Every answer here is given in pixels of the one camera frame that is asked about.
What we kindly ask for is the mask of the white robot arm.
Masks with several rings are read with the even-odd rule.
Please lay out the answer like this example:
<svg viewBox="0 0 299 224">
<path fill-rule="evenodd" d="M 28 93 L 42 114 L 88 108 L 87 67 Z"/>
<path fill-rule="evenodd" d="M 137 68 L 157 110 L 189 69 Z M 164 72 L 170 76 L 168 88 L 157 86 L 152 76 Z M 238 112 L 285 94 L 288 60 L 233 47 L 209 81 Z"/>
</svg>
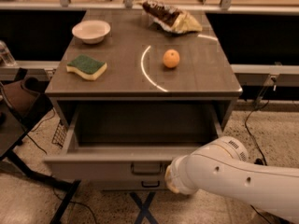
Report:
<svg viewBox="0 0 299 224">
<path fill-rule="evenodd" d="M 253 164 L 248 158 L 240 141 L 223 136 L 174 158 L 165 183 L 175 193 L 202 189 L 299 224 L 299 169 Z"/>
</svg>

